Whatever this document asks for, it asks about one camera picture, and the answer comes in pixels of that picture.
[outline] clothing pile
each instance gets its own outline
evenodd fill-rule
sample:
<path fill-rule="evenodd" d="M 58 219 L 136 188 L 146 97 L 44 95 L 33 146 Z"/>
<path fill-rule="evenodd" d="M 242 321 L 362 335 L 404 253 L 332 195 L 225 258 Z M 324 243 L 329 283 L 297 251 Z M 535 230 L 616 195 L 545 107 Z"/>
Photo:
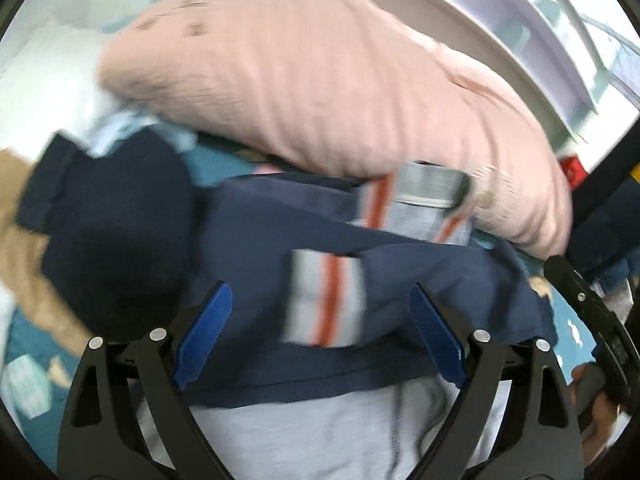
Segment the clothing pile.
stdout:
<path fill-rule="evenodd" d="M 640 275 L 640 165 L 577 229 L 567 258 L 603 295 Z"/>
<path fill-rule="evenodd" d="M 23 426 L 50 412 L 28 386 L 68 387 L 93 334 L 140 338 L 217 280 L 233 311 L 183 395 L 238 479 L 406 477 L 457 393 L 409 318 L 418 281 L 502 342 L 556 345 L 522 251 L 565 250 L 570 192 L 498 75 L 369 0 L 163 0 L 120 26 L 99 74 L 123 105 L 89 142 L 0 151 L 12 330 L 65 355 L 12 351 Z"/>

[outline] human hand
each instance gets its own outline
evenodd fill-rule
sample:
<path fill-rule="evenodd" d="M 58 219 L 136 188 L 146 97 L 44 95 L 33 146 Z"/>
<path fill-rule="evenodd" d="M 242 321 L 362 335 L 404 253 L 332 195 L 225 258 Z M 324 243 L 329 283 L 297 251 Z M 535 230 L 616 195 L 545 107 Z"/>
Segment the human hand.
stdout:
<path fill-rule="evenodd" d="M 571 402 L 575 406 L 575 392 L 580 378 L 584 374 L 587 365 L 583 364 L 575 367 L 571 372 L 574 378 L 569 385 L 569 396 Z M 592 417 L 595 423 L 595 432 L 586 441 L 582 443 L 582 452 L 584 454 L 584 465 L 588 466 L 596 457 L 604 450 L 609 439 L 611 439 L 616 426 L 616 420 L 620 413 L 620 407 L 609 400 L 609 397 L 602 392 L 594 403 Z"/>

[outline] metal screw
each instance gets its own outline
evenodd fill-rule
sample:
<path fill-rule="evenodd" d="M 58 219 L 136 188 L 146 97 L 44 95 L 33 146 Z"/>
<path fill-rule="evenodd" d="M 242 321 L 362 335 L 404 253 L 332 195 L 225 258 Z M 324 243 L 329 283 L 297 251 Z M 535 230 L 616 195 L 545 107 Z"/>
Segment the metal screw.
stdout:
<path fill-rule="evenodd" d="M 486 330 L 476 330 L 474 332 L 474 339 L 481 343 L 488 343 L 491 341 L 491 334 L 489 334 Z"/>
<path fill-rule="evenodd" d="M 89 341 L 89 348 L 91 350 L 97 350 L 102 346 L 102 343 L 104 343 L 104 340 L 100 336 L 94 337 Z"/>
<path fill-rule="evenodd" d="M 166 337 L 166 330 L 164 328 L 155 328 L 149 334 L 151 341 L 162 341 Z"/>
<path fill-rule="evenodd" d="M 536 341 L 536 346 L 538 347 L 538 350 L 543 352 L 549 352 L 549 350 L 551 350 L 551 345 L 549 344 L 548 341 L 545 341 L 544 339 L 538 339 Z"/>

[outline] light gray fabric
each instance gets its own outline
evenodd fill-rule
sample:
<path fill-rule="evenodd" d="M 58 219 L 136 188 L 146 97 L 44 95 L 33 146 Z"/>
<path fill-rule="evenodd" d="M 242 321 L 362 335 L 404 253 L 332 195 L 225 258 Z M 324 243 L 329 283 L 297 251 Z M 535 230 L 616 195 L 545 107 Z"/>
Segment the light gray fabric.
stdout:
<path fill-rule="evenodd" d="M 451 211 L 447 209 L 394 201 L 389 207 L 384 230 L 408 238 L 432 242 L 450 218 Z M 472 227 L 471 218 L 460 222 L 460 225 L 444 243 L 468 245 Z"/>
<path fill-rule="evenodd" d="M 500 383 L 468 466 L 488 458 L 510 388 Z M 405 480 L 457 396 L 437 376 L 332 399 L 191 412 L 236 480 Z M 153 459 L 171 467 L 146 402 L 138 420 Z"/>
<path fill-rule="evenodd" d="M 326 283 L 322 278 L 328 255 L 310 249 L 293 251 L 287 319 L 283 340 L 290 343 L 314 344 L 318 318 Z M 337 300 L 337 333 L 330 345 L 341 348 L 355 345 L 362 336 L 367 291 L 364 270 L 359 258 L 340 258 L 342 275 L 340 298 Z"/>
<path fill-rule="evenodd" d="M 398 170 L 395 200 L 407 204 L 451 209 L 468 195 L 465 173 L 433 164 L 410 162 Z"/>

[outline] pink fabric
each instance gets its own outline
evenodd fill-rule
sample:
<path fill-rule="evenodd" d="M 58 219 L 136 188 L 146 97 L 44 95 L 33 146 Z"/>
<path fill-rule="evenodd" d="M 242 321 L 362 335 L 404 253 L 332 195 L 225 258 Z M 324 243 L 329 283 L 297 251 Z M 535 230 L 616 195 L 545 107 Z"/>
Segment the pink fabric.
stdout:
<path fill-rule="evenodd" d="M 254 175 L 268 175 L 274 173 L 282 173 L 282 170 L 277 166 L 271 164 L 261 164 L 255 168 Z"/>
<path fill-rule="evenodd" d="M 564 251 L 570 192 L 521 99 L 369 0 L 165 0 L 114 38 L 100 74 L 116 94 L 306 170 L 466 171 L 480 228 L 535 256 Z"/>

